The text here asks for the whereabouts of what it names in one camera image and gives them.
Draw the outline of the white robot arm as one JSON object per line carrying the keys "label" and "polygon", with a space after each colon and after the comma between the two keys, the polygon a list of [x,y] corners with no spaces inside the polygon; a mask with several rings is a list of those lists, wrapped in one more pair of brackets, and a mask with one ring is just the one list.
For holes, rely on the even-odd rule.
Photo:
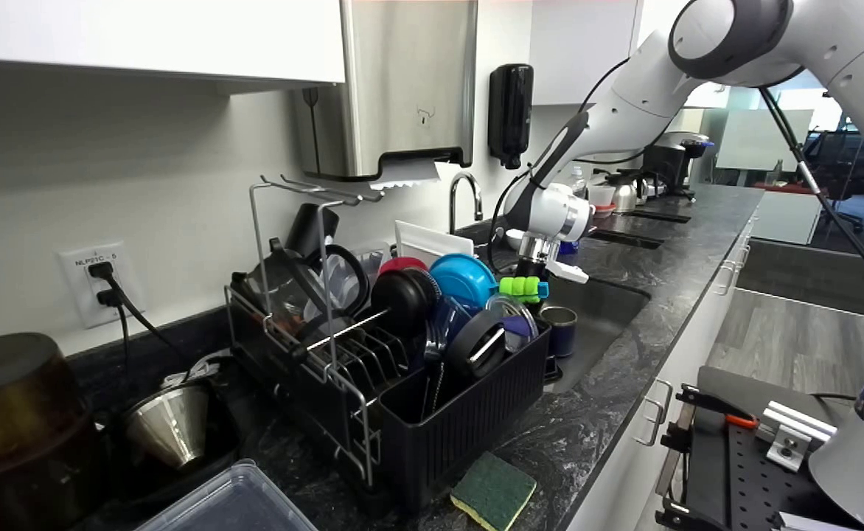
{"label": "white robot arm", "polygon": [[[531,236],[577,238],[593,205],[552,176],[575,157],[636,154],[702,83],[776,84],[811,70],[864,133],[864,0],[689,0],[602,80],[506,213]],[[864,524],[864,415],[807,458],[816,486]]]}

